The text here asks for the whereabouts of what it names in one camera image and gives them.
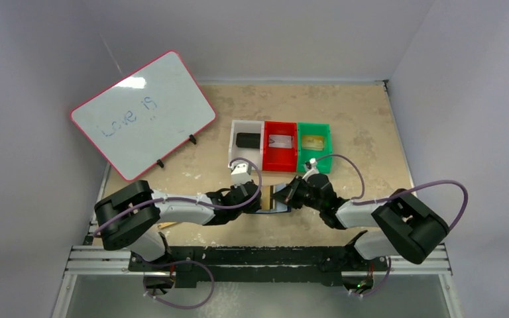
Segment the gold card with stripe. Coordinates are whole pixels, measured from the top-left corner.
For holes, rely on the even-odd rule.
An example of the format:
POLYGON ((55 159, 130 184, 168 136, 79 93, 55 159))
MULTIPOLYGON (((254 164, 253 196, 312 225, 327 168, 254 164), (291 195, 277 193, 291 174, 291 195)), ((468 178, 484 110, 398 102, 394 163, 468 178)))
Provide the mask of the gold card with stripe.
POLYGON ((260 210, 263 213, 270 213, 274 211, 275 200, 272 198, 272 194, 274 192, 275 192, 274 185, 264 185, 261 188, 260 210))

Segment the blue leather card holder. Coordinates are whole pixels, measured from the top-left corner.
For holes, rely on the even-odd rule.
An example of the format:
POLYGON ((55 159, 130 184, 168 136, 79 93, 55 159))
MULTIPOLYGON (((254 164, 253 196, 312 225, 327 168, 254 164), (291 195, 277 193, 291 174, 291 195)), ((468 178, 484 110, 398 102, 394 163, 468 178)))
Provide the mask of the blue leather card holder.
MULTIPOLYGON (((272 185, 272 186, 275 186, 275 192, 274 193, 276 193, 276 192, 284 189, 286 187, 286 184, 285 183, 281 183, 281 184, 275 184, 275 185, 272 185)), ((291 208, 288 207, 286 204, 278 202, 277 200, 275 200, 275 208, 274 208, 273 212, 263 213, 259 209, 258 211, 255 211, 254 213, 255 214, 259 214, 259 215, 269 215, 269 214, 290 213, 291 211, 292 211, 291 208)))

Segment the red plastic bin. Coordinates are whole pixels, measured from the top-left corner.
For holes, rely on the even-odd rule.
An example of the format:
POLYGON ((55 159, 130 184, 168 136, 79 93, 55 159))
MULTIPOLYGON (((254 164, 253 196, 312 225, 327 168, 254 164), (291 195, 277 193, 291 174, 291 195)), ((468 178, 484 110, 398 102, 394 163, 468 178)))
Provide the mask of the red plastic bin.
POLYGON ((262 169, 271 172, 295 172, 298 165, 298 126, 292 122, 265 121, 263 134, 262 169), (289 148, 280 148, 270 140, 285 136, 291 141, 289 148))

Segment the green plastic bin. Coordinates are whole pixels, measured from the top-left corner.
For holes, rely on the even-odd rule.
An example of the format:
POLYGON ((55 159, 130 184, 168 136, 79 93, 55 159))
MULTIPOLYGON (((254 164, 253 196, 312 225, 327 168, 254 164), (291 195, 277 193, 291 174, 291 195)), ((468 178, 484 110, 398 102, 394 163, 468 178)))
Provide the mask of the green plastic bin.
POLYGON ((312 158, 321 158, 333 153, 331 129, 325 123, 297 123, 298 129, 298 163, 296 171, 305 172, 305 163, 312 158), (313 139, 321 139, 321 146, 304 146, 303 140, 311 136, 313 139))

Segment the white plastic bin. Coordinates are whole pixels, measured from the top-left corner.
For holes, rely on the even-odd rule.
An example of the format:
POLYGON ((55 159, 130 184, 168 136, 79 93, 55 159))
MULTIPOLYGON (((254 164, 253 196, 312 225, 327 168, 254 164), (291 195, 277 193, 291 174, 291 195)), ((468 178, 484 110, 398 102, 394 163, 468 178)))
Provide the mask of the white plastic bin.
POLYGON ((231 121, 231 133, 228 147, 228 162, 241 157, 250 160, 259 170, 262 170, 264 134, 264 121, 248 121, 233 119, 231 121), (255 134, 255 145, 242 147, 237 145, 237 137, 240 133, 255 134))

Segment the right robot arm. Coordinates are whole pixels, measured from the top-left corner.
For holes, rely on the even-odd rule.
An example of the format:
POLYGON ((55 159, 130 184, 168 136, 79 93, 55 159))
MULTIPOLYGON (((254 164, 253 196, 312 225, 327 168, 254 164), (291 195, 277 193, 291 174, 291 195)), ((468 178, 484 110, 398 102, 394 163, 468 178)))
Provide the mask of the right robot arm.
POLYGON ((332 229, 362 227, 348 243, 345 260, 356 270, 379 256, 401 256, 421 264, 449 234, 449 225, 405 189, 385 202, 359 205, 338 196, 325 174, 295 177, 271 196, 292 209, 312 208, 332 229))

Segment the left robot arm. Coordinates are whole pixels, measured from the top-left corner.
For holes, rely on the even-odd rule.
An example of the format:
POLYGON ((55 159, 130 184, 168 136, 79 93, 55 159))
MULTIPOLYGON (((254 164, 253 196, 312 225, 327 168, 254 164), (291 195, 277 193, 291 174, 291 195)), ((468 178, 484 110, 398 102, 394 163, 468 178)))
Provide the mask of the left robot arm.
POLYGON ((153 270, 169 267, 171 253, 161 223, 225 225, 244 213, 260 209, 260 186, 249 181, 196 196, 177 196, 154 191, 139 180, 98 201, 94 206, 105 250, 127 248, 153 270))

